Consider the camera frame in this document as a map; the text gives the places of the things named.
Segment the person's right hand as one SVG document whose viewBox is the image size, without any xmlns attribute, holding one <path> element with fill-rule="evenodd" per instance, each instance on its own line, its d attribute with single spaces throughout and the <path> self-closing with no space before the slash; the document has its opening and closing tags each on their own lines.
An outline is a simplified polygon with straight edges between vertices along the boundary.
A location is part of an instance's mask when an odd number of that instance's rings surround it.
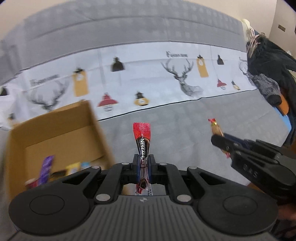
<svg viewBox="0 0 296 241">
<path fill-rule="evenodd" d="M 293 204 L 279 206 L 278 219 L 296 221 L 296 206 Z"/>
</svg>

